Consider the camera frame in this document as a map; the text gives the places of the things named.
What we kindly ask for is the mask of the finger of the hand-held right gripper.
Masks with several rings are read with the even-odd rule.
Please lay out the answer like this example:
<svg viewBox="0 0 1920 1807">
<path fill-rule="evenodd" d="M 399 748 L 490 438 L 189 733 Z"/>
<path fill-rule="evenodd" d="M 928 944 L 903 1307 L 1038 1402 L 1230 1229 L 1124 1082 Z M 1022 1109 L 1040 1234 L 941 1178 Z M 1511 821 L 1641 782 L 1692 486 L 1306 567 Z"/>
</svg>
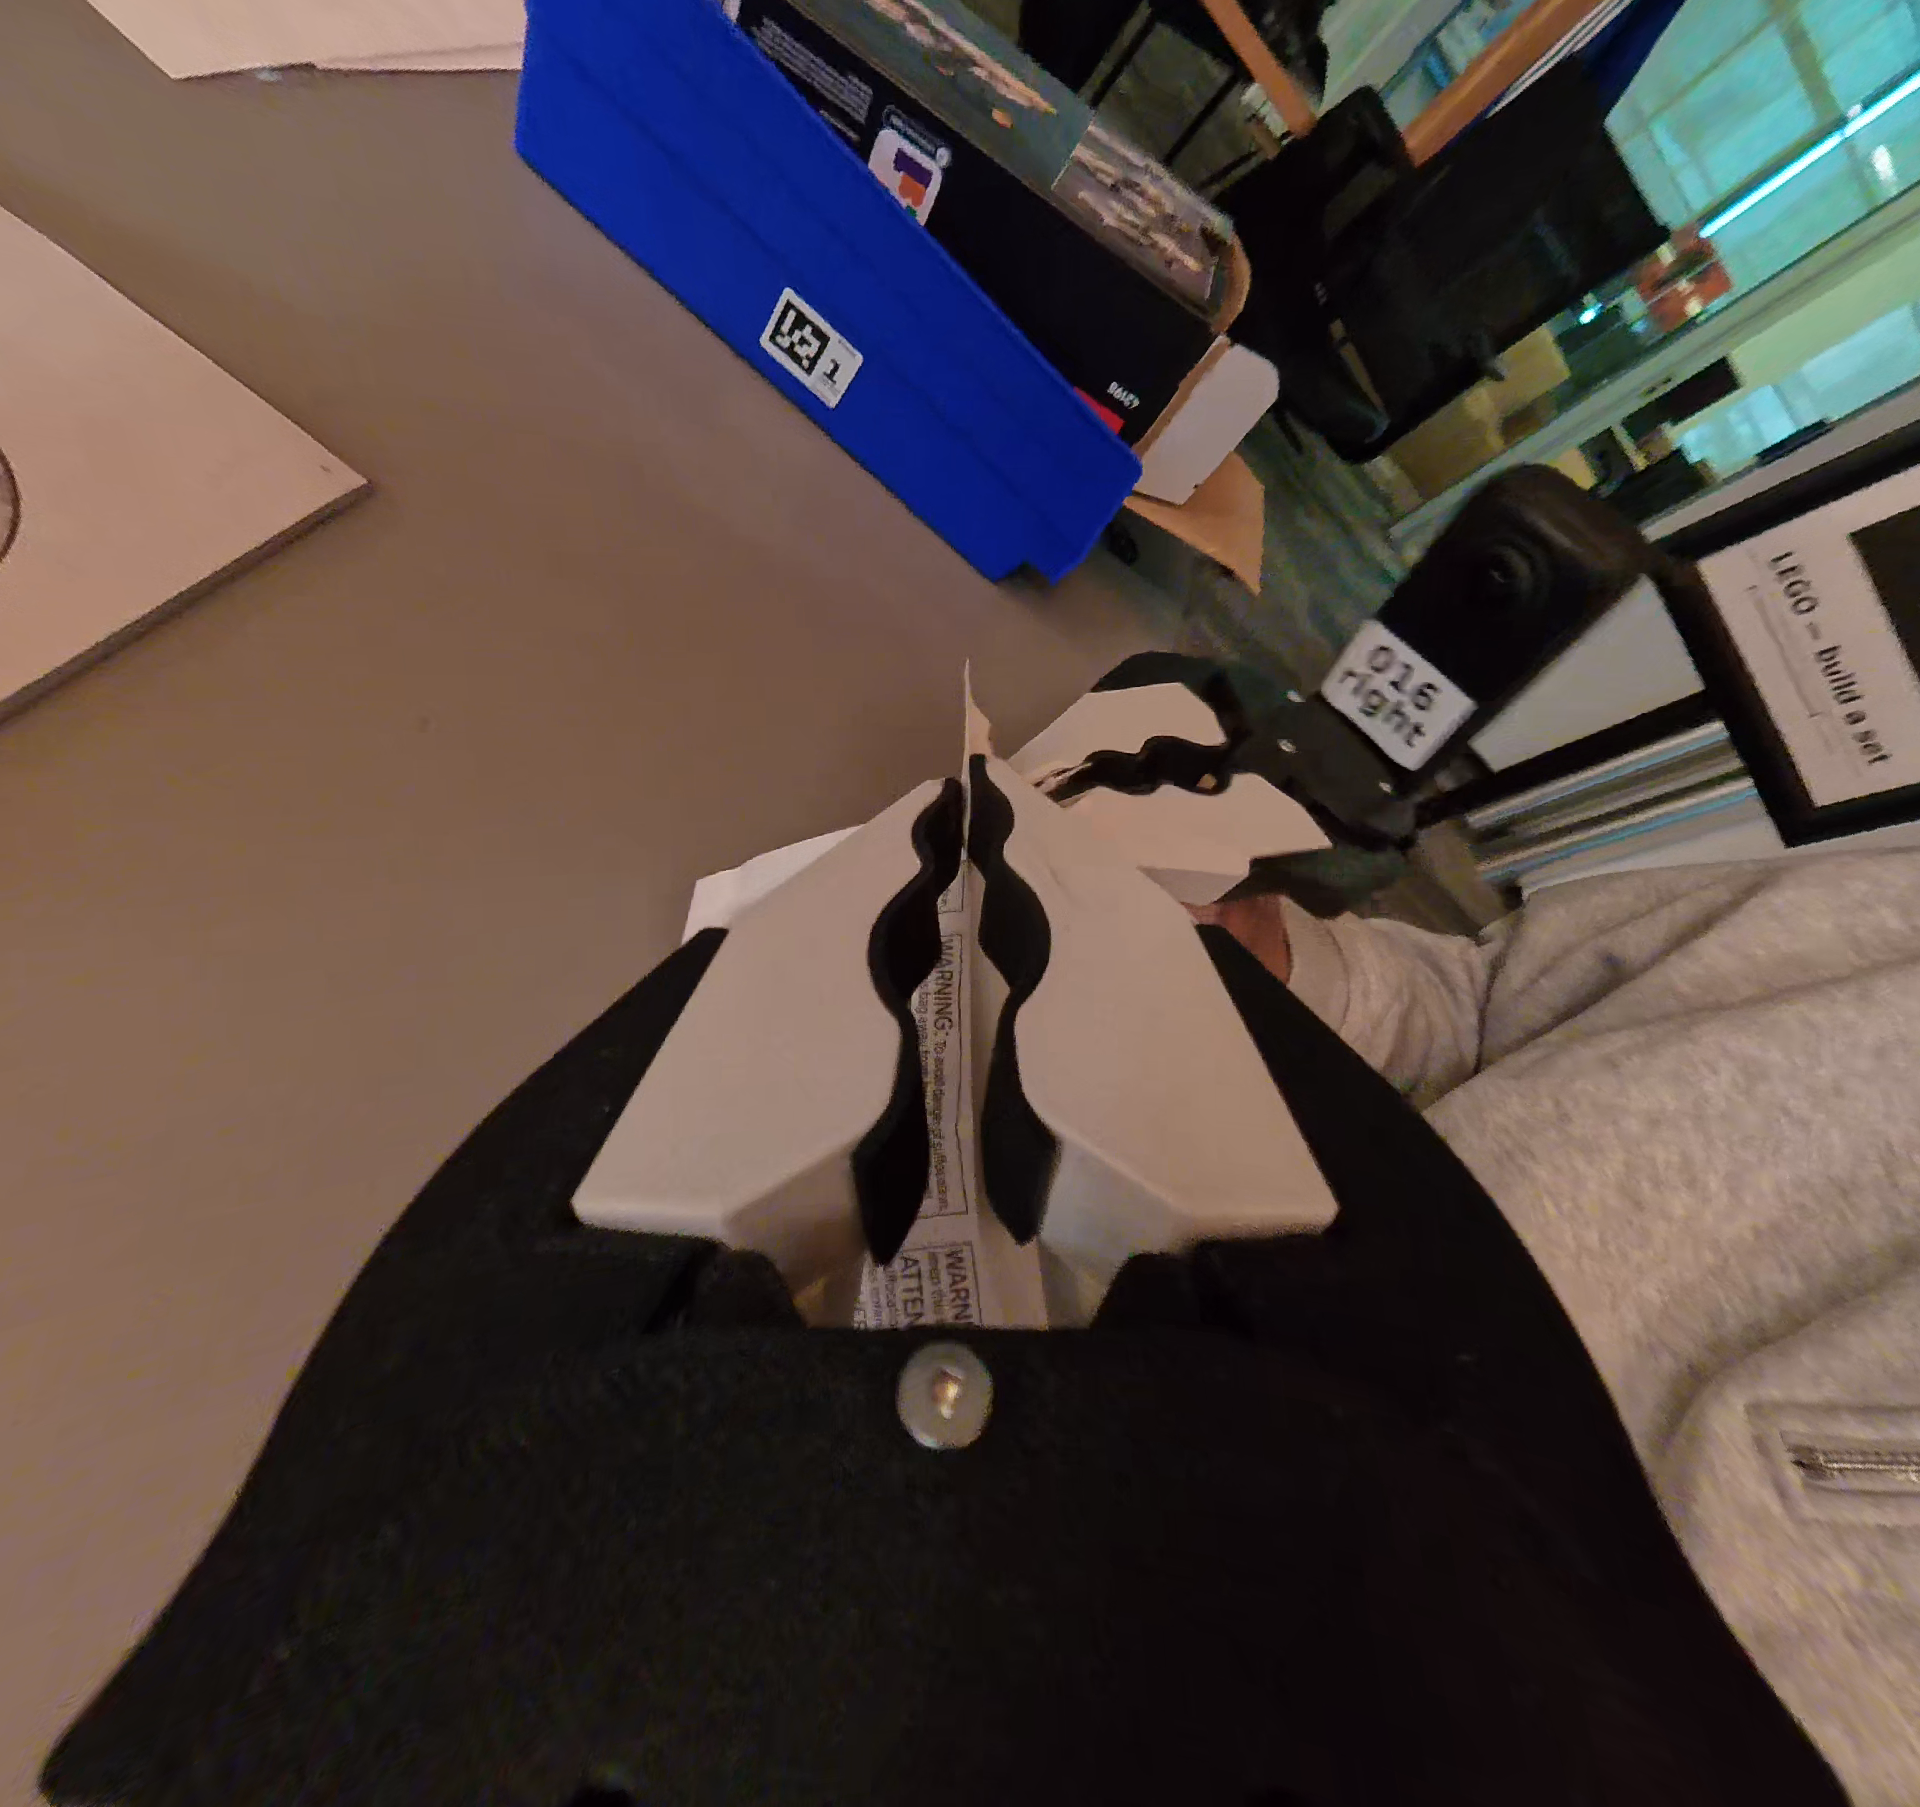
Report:
<svg viewBox="0 0 1920 1807">
<path fill-rule="evenodd" d="M 1187 907 L 1223 901 L 1251 879 L 1257 863 L 1334 847 L 1313 812 L 1251 772 L 1213 794 L 1096 788 L 1067 801 L 1064 812 Z"/>
<path fill-rule="evenodd" d="M 1234 734 L 1184 683 L 1090 691 L 1014 752 L 1014 772 L 1056 804 L 1093 792 L 1193 790 Z"/>
</svg>

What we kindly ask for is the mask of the black toy set box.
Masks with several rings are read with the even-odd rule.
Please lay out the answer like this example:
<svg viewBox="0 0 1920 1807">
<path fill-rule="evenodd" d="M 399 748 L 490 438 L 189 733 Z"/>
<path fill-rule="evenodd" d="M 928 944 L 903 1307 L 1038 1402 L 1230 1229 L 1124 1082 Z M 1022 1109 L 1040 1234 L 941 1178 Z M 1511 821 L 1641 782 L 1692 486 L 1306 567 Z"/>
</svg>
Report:
<svg viewBox="0 0 1920 1807">
<path fill-rule="evenodd" d="M 1041 427 L 1014 496 L 1064 501 L 996 568 L 1062 577 L 1130 501 L 1204 496 L 1280 398 L 1230 337 L 1230 220 L 961 0 L 714 2 L 1038 358 L 963 398 L 979 445 Z"/>
</svg>

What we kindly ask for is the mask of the person's right hand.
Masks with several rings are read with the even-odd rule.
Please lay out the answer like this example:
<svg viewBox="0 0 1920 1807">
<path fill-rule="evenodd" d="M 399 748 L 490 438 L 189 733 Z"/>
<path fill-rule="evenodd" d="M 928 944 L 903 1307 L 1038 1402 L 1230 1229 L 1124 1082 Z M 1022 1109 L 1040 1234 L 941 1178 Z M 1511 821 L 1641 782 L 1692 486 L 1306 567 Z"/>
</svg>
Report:
<svg viewBox="0 0 1920 1807">
<path fill-rule="evenodd" d="M 1216 929 L 1284 985 L 1291 983 L 1289 903 L 1278 893 L 1254 893 L 1187 910 L 1202 929 Z"/>
</svg>

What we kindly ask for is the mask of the blue plastic bin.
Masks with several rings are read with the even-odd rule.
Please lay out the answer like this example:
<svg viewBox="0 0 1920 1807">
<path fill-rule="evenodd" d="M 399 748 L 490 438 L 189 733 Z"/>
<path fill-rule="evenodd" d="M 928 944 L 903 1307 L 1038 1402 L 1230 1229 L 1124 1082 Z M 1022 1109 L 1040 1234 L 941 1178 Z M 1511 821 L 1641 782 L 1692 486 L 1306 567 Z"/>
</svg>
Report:
<svg viewBox="0 0 1920 1807">
<path fill-rule="evenodd" d="M 1060 581 L 1139 458 L 714 0 L 525 0 L 524 162 L 971 568 Z"/>
</svg>

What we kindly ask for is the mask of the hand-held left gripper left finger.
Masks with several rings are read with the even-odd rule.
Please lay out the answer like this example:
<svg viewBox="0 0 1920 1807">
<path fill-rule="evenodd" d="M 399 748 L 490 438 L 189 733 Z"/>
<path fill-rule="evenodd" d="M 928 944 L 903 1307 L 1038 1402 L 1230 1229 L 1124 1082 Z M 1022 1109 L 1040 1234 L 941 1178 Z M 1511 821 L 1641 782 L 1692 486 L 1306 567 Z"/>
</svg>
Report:
<svg viewBox="0 0 1920 1807">
<path fill-rule="evenodd" d="M 928 782 L 693 935 L 706 967 L 574 1195 L 580 1223 L 759 1254 L 786 1285 L 903 1247 L 930 1187 L 914 995 L 964 845 L 964 790 Z"/>
</svg>

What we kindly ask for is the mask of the metal rail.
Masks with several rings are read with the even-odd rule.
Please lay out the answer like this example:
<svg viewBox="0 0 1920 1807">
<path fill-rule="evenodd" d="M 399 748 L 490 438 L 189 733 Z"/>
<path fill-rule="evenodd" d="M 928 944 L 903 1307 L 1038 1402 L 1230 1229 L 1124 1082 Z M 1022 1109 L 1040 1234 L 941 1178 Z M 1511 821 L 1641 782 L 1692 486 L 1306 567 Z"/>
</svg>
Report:
<svg viewBox="0 0 1920 1807">
<path fill-rule="evenodd" d="M 1716 716 L 1678 711 L 1577 743 L 1566 765 L 1524 763 L 1459 821 L 1481 881 L 1511 893 L 1658 863 L 1765 821 L 1752 775 Z"/>
</svg>

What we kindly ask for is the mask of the black office chair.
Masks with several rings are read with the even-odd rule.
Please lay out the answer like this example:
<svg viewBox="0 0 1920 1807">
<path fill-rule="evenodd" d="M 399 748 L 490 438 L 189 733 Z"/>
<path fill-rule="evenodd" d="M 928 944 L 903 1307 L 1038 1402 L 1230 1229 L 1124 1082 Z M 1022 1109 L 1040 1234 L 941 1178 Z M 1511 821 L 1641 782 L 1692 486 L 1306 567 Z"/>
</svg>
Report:
<svg viewBox="0 0 1920 1807">
<path fill-rule="evenodd" d="M 1251 284 L 1240 345 L 1286 414 L 1361 464 L 1667 241 L 1579 61 L 1416 162 L 1374 90 L 1214 199 Z"/>
</svg>

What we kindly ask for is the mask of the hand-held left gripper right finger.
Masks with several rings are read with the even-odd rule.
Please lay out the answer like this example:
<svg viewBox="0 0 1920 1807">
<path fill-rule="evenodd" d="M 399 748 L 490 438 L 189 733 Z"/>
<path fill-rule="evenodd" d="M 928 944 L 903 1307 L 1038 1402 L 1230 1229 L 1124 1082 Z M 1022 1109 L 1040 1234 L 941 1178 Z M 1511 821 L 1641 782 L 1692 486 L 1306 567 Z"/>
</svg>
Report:
<svg viewBox="0 0 1920 1807">
<path fill-rule="evenodd" d="M 1010 1239 L 1106 1287 L 1136 1255 L 1325 1233 L 1336 1192 L 1187 907 L 993 757 L 968 855 L 977 1155 Z"/>
</svg>

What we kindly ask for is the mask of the person's right forearm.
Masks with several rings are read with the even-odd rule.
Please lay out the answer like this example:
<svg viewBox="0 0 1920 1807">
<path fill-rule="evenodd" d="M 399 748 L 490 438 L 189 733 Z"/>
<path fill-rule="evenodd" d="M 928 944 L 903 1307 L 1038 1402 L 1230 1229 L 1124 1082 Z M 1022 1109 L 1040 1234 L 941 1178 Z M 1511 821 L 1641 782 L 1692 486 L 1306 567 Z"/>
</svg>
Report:
<svg viewBox="0 0 1920 1807">
<path fill-rule="evenodd" d="M 1444 935 L 1387 919 L 1317 919 L 1282 901 L 1287 986 L 1415 1106 L 1481 1068 L 1484 1024 L 1511 924 Z"/>
</svg>

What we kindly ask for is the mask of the black framed white sign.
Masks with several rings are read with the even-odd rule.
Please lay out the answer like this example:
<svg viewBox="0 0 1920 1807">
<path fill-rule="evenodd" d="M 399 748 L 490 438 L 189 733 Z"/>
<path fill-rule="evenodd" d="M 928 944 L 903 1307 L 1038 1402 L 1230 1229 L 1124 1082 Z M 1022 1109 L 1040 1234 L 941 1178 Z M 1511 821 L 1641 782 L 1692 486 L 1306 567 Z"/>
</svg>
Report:
<svg viewBox="0 0 1920 1807">
<path fill-rule="evenodd" d="M 1668 615 L 1784 843 L 1915 826 L 1916 449 L 1830 461 L 1664 550 Z"/>
</svg>

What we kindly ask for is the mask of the white instruction booklet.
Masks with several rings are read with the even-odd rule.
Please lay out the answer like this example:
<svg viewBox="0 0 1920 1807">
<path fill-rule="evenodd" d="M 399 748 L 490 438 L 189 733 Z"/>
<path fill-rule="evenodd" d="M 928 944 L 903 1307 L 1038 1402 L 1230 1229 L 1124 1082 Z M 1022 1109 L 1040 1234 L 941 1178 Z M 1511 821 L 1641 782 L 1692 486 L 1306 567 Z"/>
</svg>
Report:
<svg viewBox="0 0 1920 1807">
<path fill-rule="evenodd" d="M 174 81 L 517 71 L 524 0 L 85 0 Z M 365 493 L 273 405 L 5 211 L 5 715 Z"/>
</svg>

